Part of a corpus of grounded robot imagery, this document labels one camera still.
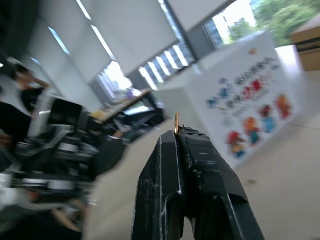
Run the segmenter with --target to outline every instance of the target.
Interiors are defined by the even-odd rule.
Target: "floor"
[[[320,71],[305,73],[291,46],[277,49],[301,115],[236,170],[266,240],[320,239]],[[172,120],[132,145],[99,179],[85,239],[129,240],[139,174]],[[183,240],[191,240],[185,225]]]

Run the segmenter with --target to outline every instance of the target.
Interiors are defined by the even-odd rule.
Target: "gold pin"
[[[174,133],[178,134],[179,131],[179,113],[176,112],[175,113],[175,119],[174,119]]]

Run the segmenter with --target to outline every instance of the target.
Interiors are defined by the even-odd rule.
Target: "white display box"
[[[269,31],[223,47],[154,91],[170,118],[210,137],[236,167],[298,113]]]

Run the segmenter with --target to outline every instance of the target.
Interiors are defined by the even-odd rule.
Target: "ceiling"
[[[39,12],[40,0],[0,0],[0,73],[12,75],[6,57],[22,57]]]

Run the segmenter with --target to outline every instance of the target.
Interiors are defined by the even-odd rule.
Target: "beige surface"
[[[302,115],[236,172],[265,239],[312,240],[320,237],[320,71],[301,72],[291,47],[278,52],[287,56],[288,87]],[[139,174],[158,136],[173,126],[173,121],[167,121],[138,140],[118,168],[101,177],[86,239],[130,239]],[[193,239],[189,224],[184,232],[183,240]]]

